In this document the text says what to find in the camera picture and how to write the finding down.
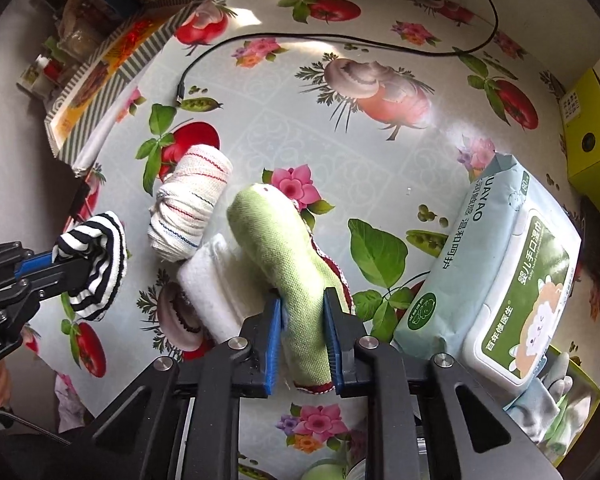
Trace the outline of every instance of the rolled white cloth with stripes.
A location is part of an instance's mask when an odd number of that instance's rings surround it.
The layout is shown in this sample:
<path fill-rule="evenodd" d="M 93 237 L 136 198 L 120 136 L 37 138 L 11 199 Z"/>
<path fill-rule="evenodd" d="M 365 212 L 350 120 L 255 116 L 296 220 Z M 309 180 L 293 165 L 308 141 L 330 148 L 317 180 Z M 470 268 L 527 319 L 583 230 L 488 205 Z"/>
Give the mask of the rolled white cloth with stripes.
<path fill-rule="evenodd" d="M 84 319 L 101 320 L 126 274 L 125 231 L 113 211 L 92 216 L 58 237 L 52 261 L 74 256 L 90 260 L 91 272 L 83 287 L 68 291 L 69 303 Z"/>
<path fill-rule="evenodd" d="M 234 170 L 219 150 L 189 148 L 156 194 L 147 234 L 151 247 L 169 262 L 195 254 L 218 198 Z"/>

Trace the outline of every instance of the green circular logo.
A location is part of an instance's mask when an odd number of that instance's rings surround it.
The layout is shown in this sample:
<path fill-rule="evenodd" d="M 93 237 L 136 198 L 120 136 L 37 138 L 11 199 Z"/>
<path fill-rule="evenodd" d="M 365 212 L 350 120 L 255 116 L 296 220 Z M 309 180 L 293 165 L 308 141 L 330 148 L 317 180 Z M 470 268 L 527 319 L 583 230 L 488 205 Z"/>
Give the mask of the green circular logo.
<path fill-rule="evenodd" d="M 422 296 L 409 313 L 407 326 L 411 330 L 417 330 L 427 324 L 427 321 L 433 316 L 436 309 L 436 295 L 433 292 L 427 292 Z"/>

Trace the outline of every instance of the storage box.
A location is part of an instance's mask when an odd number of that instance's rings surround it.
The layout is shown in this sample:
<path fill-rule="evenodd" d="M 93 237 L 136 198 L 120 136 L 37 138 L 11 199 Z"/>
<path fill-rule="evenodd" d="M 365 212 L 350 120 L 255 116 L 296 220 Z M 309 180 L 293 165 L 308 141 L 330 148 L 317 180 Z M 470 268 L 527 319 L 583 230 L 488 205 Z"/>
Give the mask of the storage box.
<path fill-rule="evenodd" d="M 600 60 L 560 99 L 569 182 L 600 211 Z"/>

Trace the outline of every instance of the baby wipes pack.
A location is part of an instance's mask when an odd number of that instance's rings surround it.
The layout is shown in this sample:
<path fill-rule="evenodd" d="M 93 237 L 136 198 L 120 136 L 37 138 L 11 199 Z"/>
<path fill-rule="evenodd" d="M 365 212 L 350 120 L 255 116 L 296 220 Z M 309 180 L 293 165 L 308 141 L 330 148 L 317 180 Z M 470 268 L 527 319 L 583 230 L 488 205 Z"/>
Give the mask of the baby wipes pack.
<path fill-rule="evenodd" d="M 447 352 L 519 394 L 569 297 L 580 237 L 551 194 L 500 153 L 451 232 L 394 342 L 425 359 Z"/>

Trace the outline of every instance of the black and white striped sock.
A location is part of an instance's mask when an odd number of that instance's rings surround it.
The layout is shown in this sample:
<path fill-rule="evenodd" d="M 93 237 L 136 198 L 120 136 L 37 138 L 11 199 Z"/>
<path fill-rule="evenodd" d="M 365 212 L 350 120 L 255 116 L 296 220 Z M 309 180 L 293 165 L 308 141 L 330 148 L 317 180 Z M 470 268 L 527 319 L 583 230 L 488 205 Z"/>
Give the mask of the black and white striped sock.
<path fill-rule="evenodd" d="M 58 237 L 53 261 L 78 255 L 91 260 L 91 272 L 83 288 L 68 292 L 69 302 L 79 316 L 98 321 L 113 303 L 126 274 L 125 231 L 113 211 L 92 216 Z"/>

